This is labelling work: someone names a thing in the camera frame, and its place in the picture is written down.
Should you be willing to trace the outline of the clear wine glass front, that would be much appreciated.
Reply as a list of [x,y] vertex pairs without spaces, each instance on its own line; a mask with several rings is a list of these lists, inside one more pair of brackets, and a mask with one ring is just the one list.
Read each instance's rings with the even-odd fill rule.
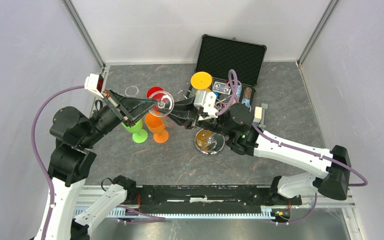
[[124,93],[127,97],[134,98],[139,94],[139,88],[135,85],[131,85],[125,89]]

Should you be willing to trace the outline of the clear wine glass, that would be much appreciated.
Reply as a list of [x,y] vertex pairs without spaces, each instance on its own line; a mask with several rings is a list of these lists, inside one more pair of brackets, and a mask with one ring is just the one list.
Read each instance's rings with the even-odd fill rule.
[[127,97],[134,98],[139,94],[139,88],[135,85],[131,85],[125,89],[124,93]]
[[167,91],[156,91],[152,93],[149,98],[151,100],[156,100],[156,103],[149,110],[149,112],[156,117],[168,116],[174,109],[174,98]]

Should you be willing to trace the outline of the orange plastic wine glass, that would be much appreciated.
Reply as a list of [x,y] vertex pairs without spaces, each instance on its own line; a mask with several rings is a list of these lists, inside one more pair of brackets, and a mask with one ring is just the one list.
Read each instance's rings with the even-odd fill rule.
[[153,133],[153,140],[156,143],[163,144],[169,139],[169,133],[166,125],[160,117],[148,113],[144,118],[145,125]]

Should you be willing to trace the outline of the red plastic wine glass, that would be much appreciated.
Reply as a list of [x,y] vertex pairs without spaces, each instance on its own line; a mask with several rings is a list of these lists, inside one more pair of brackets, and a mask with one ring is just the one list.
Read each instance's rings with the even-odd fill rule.
[[147,98],[161,100],[164,97],[163,89],[159,86],[153,86],[147,91]]

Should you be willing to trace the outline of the green plastic wine glass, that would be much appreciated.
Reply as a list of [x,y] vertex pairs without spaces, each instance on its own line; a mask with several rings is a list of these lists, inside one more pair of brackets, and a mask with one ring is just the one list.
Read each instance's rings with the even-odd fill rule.
[[127,126],[124,123],[121,123],[121,125],[132,134],[132,140],[135,143],[140,144],[147,140],[148,133],[143,129],[143,121],[141,119],[133,126]]

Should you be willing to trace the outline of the yellow plastic wine glass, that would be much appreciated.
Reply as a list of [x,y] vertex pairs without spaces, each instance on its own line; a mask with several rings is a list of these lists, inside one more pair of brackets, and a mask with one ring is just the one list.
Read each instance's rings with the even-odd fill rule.
[[205,71],[196,72],[190,78],[190,84],[196,90],[206,90],[210,92],[212,83],[213,77]]

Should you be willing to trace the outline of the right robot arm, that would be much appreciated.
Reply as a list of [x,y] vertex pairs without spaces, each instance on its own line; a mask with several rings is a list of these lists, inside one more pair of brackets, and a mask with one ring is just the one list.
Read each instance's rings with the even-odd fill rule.
[[243,103],[235,103],[223,114],[210,117],[189,98],[176,102],[168,116],[186,129],[199,127],[225,136],[225,144],[238,155],[272,159],[304,170],[305,173],[273,179],[268,196],[275,204],[315,193],[339,201],[347,199],[351,161],[343,146],[312,147],[261,130],[253,124],[254,115]]

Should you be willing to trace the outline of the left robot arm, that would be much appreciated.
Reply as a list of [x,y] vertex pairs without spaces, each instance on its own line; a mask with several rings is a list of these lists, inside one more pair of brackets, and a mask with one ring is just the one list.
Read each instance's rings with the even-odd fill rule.
[[136,182],[120,175],[86,211],[74,214],[96,159],[92,147],[118,125],[137,123],[157,103],[152,98],[126,97],[110,90],[102,97],[105,106],[91,117],[72,106],[59,109],[53,117],[50,134],[55,137],[55,149],[49,166],[37,157],[49,189],[37,240],[89,240],[113,209],[138,197]]

